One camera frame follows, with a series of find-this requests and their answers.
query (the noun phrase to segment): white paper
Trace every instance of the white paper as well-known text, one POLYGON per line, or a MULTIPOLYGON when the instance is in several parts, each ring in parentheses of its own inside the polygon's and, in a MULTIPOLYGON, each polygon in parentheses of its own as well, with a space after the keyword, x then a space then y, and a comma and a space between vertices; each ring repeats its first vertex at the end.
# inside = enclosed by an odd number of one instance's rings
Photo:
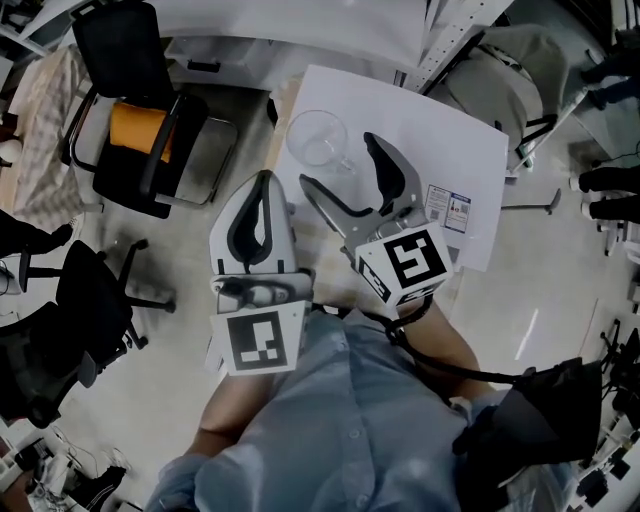
POLYGON ((349 132, 347 157, 357 172, 355 177, 310 173, 283 143, 275 173, 287 200, 298 206, 296 215, 319 218, 300 188, 301 172, 322 181, 353 209, 380 207, 375 167, 362 138, 370 131, 396 146, 415 167, 425 201, 429 185, 471 200, 466 233, 445 229, 445 240, 462 247, 456 267, 487 269, 504 187, 505 134, 414 92, 319 66, 307 69, 291 119, 313 109, 327 110, 344 122, 349 132))

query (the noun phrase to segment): person's leg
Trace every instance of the person's leg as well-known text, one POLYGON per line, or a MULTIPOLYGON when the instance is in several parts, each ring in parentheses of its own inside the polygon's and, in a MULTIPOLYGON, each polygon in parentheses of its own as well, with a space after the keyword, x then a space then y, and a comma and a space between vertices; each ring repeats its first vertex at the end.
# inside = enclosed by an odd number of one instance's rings
POLYGON ((66 244, 71 235, 73 228, 69 224, 49 234, 0 210, 0 258, 21 253, 25 248, 30 254, 46 254, 66 244))
POLYGON ((596 107, 604 107, 607 103, 618 103, 627 98, 640 98, 640 77, 631 77, 623 82, 589 91, 591 101, 596 107))
POLYGON ((629 169, 601 167, 582 173, 578 178, 578 186, 582 192, 624 190, 640 194, 640 165, 629 169))
POLYGON ((591 218, 598 220, 627 220, 640 223, 640 196, 591 203, 589 214, 591 218))
POLYGON ((608 76, 631 76, 638 72, 640 65, 640 51, 627 50, 610 55, 600 64, 581 73, 582 79, 588 84, 601 82, 608 76))

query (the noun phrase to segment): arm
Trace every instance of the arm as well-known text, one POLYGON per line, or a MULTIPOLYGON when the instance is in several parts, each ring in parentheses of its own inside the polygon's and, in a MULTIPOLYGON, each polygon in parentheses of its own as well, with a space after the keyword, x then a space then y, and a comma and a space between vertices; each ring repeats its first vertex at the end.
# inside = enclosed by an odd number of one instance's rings
POLYGON ((227 376, 202 413, 187 454, 215 457, 238 442, 247 425, 269 400, 273 375, 227 376))
MULTIPOLYGON (((400 316, 409 312, 403 310, 400 316)), ((405 334, 409 344, 427 356, 462 368, 480 369, 473 350, 444 317, 435 301, 420 320, 405 327, 405 334)), ((462 396, 473 400, 493 391, 486 382, 464 379, 418 361, 416 363, 423 372, 425 383, 445 398, 462 396)))

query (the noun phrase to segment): shirt button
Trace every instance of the shirt button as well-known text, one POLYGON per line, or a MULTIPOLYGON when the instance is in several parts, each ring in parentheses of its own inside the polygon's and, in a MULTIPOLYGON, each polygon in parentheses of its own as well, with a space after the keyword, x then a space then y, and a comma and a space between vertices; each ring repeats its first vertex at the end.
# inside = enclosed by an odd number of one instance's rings
POLYGON ((369 496, 367 496, 366 494, 361 494, 356 499, 356 507, 358 507, 358 508, 366 507, 367 503, 369 503, 369 496))

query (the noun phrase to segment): orange object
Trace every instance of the orange object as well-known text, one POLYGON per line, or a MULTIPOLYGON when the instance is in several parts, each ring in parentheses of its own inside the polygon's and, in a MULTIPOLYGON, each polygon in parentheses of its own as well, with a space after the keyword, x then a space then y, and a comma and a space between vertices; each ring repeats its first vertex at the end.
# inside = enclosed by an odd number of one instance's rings
MULTIPOLYGON (((111 110, 111 144, 146 154, 151 153, 153 143, 166 116, 167 113, 163 110, 116 103, 111 110)), ((162 152, 163 162, 169 163, 172 143, 173 129, 162 152)))

